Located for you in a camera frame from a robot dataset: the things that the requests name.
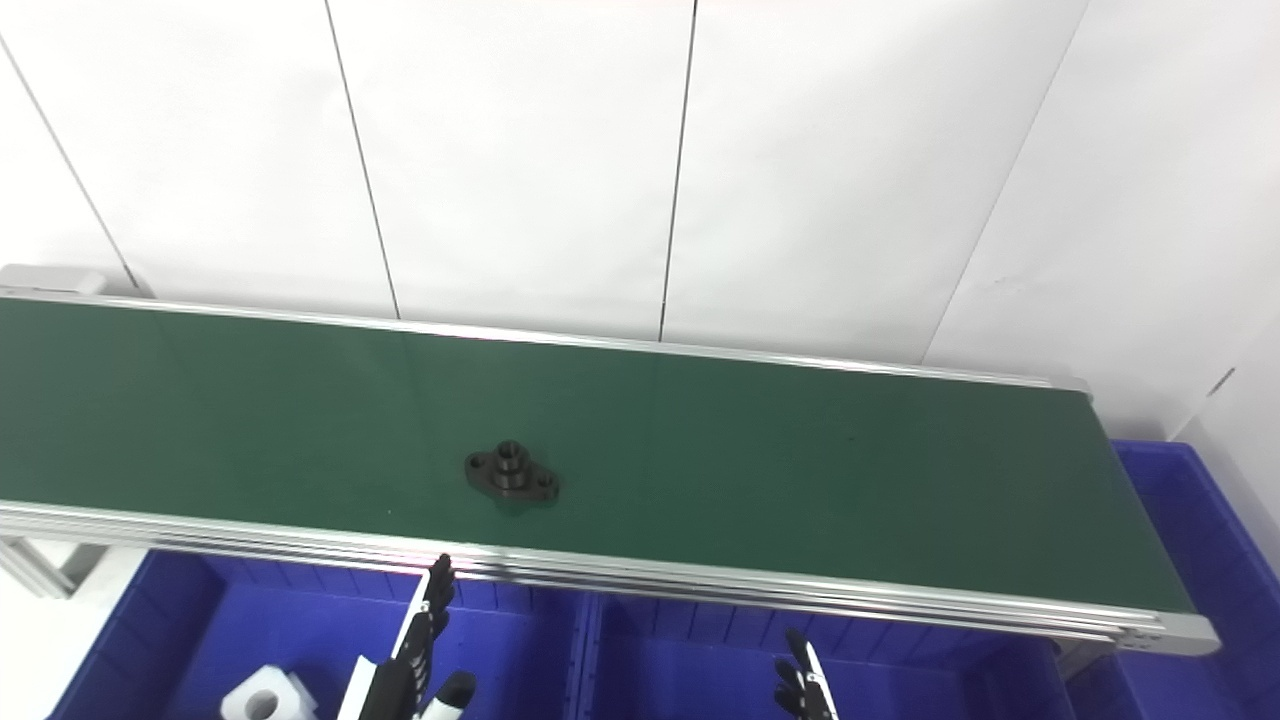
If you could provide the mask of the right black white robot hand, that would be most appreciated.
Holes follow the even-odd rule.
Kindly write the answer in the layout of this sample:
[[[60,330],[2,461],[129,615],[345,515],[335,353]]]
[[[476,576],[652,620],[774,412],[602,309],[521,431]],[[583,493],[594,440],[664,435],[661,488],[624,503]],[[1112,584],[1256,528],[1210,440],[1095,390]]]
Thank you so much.
[[[794,719],[838,719],[833,693],[814,644],[796,628],[788,626],[785,639],[791,660],[776,659],[780,679],[774,702]]]

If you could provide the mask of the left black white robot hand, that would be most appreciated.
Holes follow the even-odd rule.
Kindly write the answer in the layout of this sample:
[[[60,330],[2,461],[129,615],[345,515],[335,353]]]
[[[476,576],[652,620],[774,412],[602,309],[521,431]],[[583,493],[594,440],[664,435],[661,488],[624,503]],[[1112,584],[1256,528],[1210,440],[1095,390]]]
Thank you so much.
[[[380,664],[357,659],[339,719],[461,719],[465,715],[477,691],[472,673],[456,670],[435,691],[429,687],[435,644],[451,620],[454,582],[452,559],[443,553],[428,569],[422,593],[390,657]]]

